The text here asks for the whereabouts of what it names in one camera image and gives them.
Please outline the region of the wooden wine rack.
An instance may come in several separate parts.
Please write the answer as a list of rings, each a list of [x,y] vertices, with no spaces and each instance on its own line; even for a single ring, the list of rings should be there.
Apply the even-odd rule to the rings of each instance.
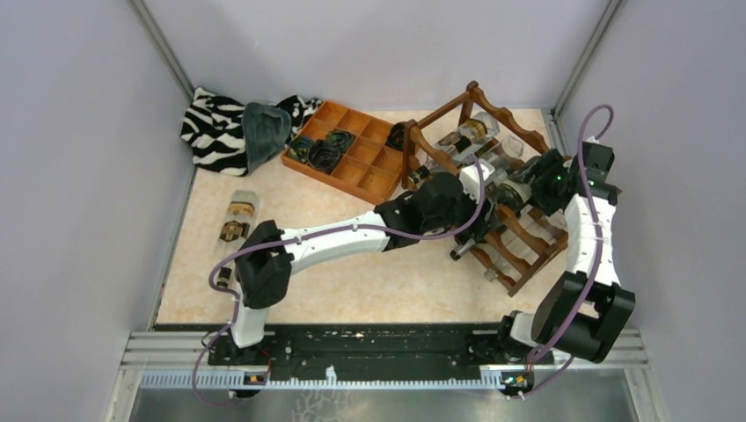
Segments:
[[[527,142],[533,149],[544,152],[543,155],[534,156],[528,162],[520,158],[507,156],[508,138],[502,142],[494,141],[495,135],[490,135],[487,123],[482,123],[476,115],[466,117],[474,104],[479,105],[486,113],[487,118],[492,118],[498,125],[507,127],[512,133],[519,135],[518,146]],[[421,133],[423,127],[429,126],[446,113],[462,106],[459,127],[467,130],[467,135],[462,135],[460,128],[446,135],[435,146],[426,145]],[[422,120],[410,120],[402,123],[403,136],[403,164],[404,171],[408,175],[407,182],[403,186],[416,187],[413,192],[407,192],[409,196],[400,195],[396,201],[403,201],[405,211],[399,219],[405,224],[406,229],[415,229],[413,233],[424,234],[435,229],[449,229],[451,226],[461,227],[466,225],[458,234],[450,232],[448,236],[455,237],[457,248],[451,251],[451,258],[459,260],[466,252],[471,252],[477,260],[486,268],[485,277],[489,280],[499,280],[508,290],[510,297],[517,292],[538,271],[555,256],[565,249],[568,257],[576,266],[568,267],[566,273],[584,273],[590,276],[593,259],[596,251],[587,251],[585,246],[594,246],[597,240],[595,234],[591,237],[581,237],[582,227],[601,227],[602,236],[602,262],[599,264],[596,277],[588,293],[589,301],[600,301],[602,297],[616,297],[623,291],[614,271],[611,258],[606,260],[603,254],[611,253],[611,220],[602,221],[602,205],[614,207],[618,202],[618,189],[615,186],[605,184],[608,170],[614,161],[614,153],[610,148],[593,143],[585,142],[581,146],[581,155],[585,164],[590,167],[581,167],[578,157],[572,163],[566,160],[556,149],[549,149],[545,144],[544,137],[536,131],[527,131],[516,123],[512,112],[507,108],[494,107],[486,100],[484,92],[478,87],[478,83],[472,81],[467,85],[464,94],[451,100],[447,105],[440,107]],[[469,186],[476,183],[476,192],[479,195],[479,176],[470,176],[467,173],[466,161],[470,158],[457,158],[458,154],[465,153],[471,146],[478,147],[482,151],[479,158],[479,167],[483,170],[483,183],[485,193],[483,205],[477,205],[479,198],[473,199],[468,195],[471,192]],[[419,164],[415,157],[417,149],[423,149],[428,155],[428,161]],[[458,167],[458,176],[464,176],[461,181],[465,193],[458,193],[456,179],[451,170]],[[596,195],[594,203],[600,226],[592,223],[589,203],[585,200],[585,191],[582,186],[581,170],[586,171],[591,193]],[[543,238],[532,235],[520,222],[519,217],[522,210],[529,206],[529,216],[535,221],[542,223],[550,233],[555,236],[552,244]],[[553,215],[562,210],[566,218],[567,230],[557,229],[551,224],[548,226],[545,217]],[[537,254],[538,258],[531,264],[524,258],[515,255],[501,240],[501,234],[512,231],[516,238]],[[485,251],[477,244],[491,245],[500,256],[505,258],[508,264],[521,274],[521,278],[514,280],[498,268]]]

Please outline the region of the small clear glass bottle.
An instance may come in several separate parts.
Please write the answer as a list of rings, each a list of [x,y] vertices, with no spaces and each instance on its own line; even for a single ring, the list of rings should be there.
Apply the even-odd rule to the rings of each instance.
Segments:
[[[481,159],[494,167],[497,171],[505,171],[510,174],[515,166],[521,163],[524,143],[519,138],[508,135],[495,146],[488,150]]]

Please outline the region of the dark wine bottle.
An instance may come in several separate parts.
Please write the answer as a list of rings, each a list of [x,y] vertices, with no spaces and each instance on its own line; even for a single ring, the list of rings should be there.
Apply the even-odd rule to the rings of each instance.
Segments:
[[[532,196],[528,185],[512,180],[504,179],[490,193],[495,203],[508,207],[517,215],[524,209]]]

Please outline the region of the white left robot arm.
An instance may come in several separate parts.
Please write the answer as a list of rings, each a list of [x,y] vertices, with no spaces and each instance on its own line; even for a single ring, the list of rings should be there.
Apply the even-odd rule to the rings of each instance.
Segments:
[[[468,165],[457,175],[438,172],[418,190],[341,222],[306,229],[279,229],[273,220],[259,224],[233,257],[240,291],[230,322],[231,355],[244,364],[261,357],[268,311],[287,294],[291,276],[337,258],[476,228],[494,174],[487,164]]]

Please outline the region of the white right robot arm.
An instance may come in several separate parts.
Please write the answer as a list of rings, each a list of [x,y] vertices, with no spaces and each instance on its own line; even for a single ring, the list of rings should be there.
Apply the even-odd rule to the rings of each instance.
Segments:
[[[606,178],[614,159],[612,148],[590,137],[572,161],[551,149],[518,172],[533,207],[564,215],[567,267],[535,313],[515,312],[512,328],[496,337],[495,350],[506,362],[528,353],[533,364],[556,348],[599,363],[633,313],[635,295],[621,287],[612,257],[618,189]]]

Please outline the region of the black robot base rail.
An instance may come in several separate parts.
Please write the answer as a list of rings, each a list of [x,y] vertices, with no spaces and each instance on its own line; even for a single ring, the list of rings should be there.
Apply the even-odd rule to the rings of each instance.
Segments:
[[[135,334],[125,362],[144,366],[145,388],[496,390],[529,393],[529,347],[488,324],[270,324],[255,346],[208,326]]]

